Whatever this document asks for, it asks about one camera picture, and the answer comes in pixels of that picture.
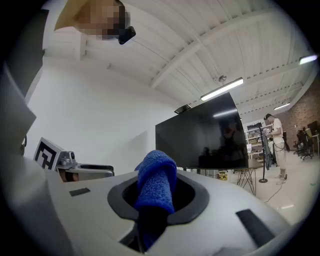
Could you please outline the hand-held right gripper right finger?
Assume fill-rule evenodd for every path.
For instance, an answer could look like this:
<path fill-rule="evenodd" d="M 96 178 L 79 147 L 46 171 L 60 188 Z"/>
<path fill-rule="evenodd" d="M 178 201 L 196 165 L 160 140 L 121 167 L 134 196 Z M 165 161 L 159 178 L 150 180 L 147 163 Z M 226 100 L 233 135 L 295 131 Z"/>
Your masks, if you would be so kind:
<path fill-rule="evenodd" d="M 151 211 L 150 244 L 153 245 L 167 227 L 168 212 L 165 209 Z"/>

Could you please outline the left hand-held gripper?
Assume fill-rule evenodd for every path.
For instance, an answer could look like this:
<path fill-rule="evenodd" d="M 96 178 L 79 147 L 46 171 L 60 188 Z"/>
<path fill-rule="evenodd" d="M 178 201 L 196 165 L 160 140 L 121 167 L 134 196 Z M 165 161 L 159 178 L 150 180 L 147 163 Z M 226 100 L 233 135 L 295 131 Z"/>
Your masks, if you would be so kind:
<path fill-rule="evenodd" d="M 43 137 L 33 159 L 43 169 L 58 173 L 63 182 L 103 179 L 115 175 L 113 166 L 79 163 L 73 151 L 67 151 Z"/>

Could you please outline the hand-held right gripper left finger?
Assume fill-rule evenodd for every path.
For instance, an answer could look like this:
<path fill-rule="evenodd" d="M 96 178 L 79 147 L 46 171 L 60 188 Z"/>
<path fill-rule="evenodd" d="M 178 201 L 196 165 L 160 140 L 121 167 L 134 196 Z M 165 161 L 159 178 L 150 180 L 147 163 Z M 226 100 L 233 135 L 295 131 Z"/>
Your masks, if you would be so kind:
<path fill-rule="evenodd" d="M 151 239 L 151 210 L 149 208 L 141 208 L 137 220 L 137 239 L 139 249 L 145 253 L 152 245 Z"/>

